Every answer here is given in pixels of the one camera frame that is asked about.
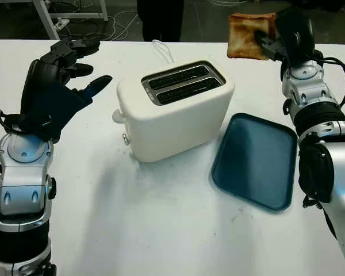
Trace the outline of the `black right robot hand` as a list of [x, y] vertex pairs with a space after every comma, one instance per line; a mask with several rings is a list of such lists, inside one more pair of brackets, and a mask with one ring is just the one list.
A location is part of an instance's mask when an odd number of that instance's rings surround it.
[[293, 6], [277, 12], [275, 30], [276, 39], [260, 30], [254, 33], [257, 44], [269, 59], [296, 67], [317, 57], [311, 20], [300, 8]]

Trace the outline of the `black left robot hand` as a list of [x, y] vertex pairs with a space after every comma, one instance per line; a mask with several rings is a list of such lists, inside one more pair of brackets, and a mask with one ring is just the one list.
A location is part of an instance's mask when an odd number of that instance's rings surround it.
[[111, 81], [110, 75], [101, 76], [81, 90], [69, 89], [71, 78], [90, 75], [93, 67], [76, 61], [99, 50], [95, 39], [59, 40], [51, 50], [29, 67], [18, 115], [21, 121], [46, 123], [63, 127], [73, 116], [92, 104], [92, 98]]

